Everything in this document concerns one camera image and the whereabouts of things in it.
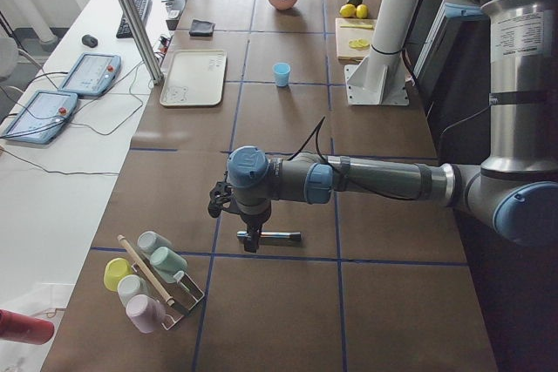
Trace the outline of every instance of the blue joint cap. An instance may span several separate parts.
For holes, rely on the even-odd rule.
[[[471,4],[444,3],[444,14],[448,19],[460,21],[480,21],[488,19],[479,6]]]
[[[304,182],[304,198],[309,204],[325,204],[330,200],[333,185],[331,166],[314,163]]]
[[[239,189],[257,185],[268,172],[265,152],[252,145],[237,148],[228,156],[228,180]]]
[[[494,211],[493,227],[522,246],[558,240],[558,183],[537,182],[514,190]]]

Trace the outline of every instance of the cutting board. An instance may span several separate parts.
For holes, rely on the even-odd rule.
[[[356,19],[337,17],[335,19],[335,42],[337,46],[337,59],[339,60],[362,60],[368,55],[370,47],[351,48],[349,41],[353,39],[366,39],[372,42],[374,30],[358,28],[359,25],[376,25],[376,19]]]

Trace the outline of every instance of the red bottle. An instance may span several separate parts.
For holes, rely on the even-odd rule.
[[[53,334],[54,324],[50,321],[0,309],[0,339],[43,344],[47,343]]]

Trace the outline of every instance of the black mouse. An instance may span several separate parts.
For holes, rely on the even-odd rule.
[[[88,47],[91,47],[91,48],[95,48],[99,44],[99,41],[97,41],[97,38],[94,37],[93,35],[89,35],[89,34],[86,34],[86,35],[82,36],[81,37],[81,42],[83,43],[83,45],[87,45]]]

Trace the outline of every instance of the avocado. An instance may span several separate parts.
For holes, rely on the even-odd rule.
[[[362,2],[363,0],[347,0],[347,3],[354,4],[355,6],[358,6]]]

